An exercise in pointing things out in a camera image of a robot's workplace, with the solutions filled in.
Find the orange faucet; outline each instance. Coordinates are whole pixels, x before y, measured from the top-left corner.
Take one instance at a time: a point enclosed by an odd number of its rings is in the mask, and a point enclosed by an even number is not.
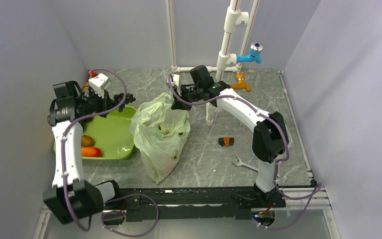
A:
[[[251,91],[251,87],[245,83],[245,73],[238,72],[235,74],[235,80],[237,82],[236,85],[230,85],[230,87],[234,90],[243,90],[245,89],[247,92]]]

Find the orange brush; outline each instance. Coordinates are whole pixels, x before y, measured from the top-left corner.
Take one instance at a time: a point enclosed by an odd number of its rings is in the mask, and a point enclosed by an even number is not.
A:
[[[229,147],[235,143],[235,139],[230,137],[222,137],[222,138],[219,138],[218,142],[220,145],[222,145],[222,147],[223,146]]]

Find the white wall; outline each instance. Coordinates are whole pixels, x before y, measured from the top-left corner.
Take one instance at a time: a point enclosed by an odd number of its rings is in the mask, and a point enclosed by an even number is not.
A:
[[[50,0],[89,68],[169,68],[165,0]],[[228,0],[174,0],[177,64],[216,65]],[[253,0],[242,0],[251,11]],[[262,0],[250,41],[263,46],[263,64],[284,69],[320,0]],[[236,31],[239,53],[245,28]]]
[[[55,165],[52,85],[86,74],[48,0],[0,0],[0,239],[32,238]]]
[[[322,0],[285,84],[343,238],[382,238],[382,1]]]

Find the grey marble floor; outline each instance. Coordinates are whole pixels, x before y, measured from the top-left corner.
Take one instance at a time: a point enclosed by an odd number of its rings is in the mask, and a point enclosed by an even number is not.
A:
[[[308,174],[297,139],[295,127],[290,117],[279,78],[274,69],[244,70],[246,83],[251,92],[237,91],[243,98],[269,112],[280,112],[285,119],[289,136],[290,160],[281,163],[280,185],[309,185]],[[168,69],[125,69],[117,71],[124,79],[127,90],[133,93],[137,101],[132,106],[138,108],[168,92],[166,78]],[[189,73],[180,73],[181,79],[192,83]],[[223,81],[235,84],[234,73],[226,73]],[[109,94],[122,92],[121,84],[111,78]],[[150,179],[143,167],[138,149],[126,160],[83,160],[86,179],[97,184],[114,179],[123,188],[158,188],[158,187],[229,187],[252,186],[257,173],[234,167],[230,160],[239,156],[245,163],[258,165],[258,159],[252,152],[252,133],[238,119],[223,111],[217,114],[213,126],[205,123],[205,106],[193,107],[190,111],[191,131],[182,150],[179,162],[173,172],[160,184]],[[235,145],[221,147],[219,137],[234,137]]]

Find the wrench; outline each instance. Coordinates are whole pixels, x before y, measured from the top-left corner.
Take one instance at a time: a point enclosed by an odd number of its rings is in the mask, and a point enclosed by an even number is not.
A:
[[[233,166],[235,166],[235,167],[243,166],[243,167],[246,167],[246,168],[249,168],[249,169],[252,169],[252,170],[258,172],[258,168],[242,162],[242,160],[239,157],[235,157],[235,158],[237,161],[234,161],[234,160],[231,161]]]

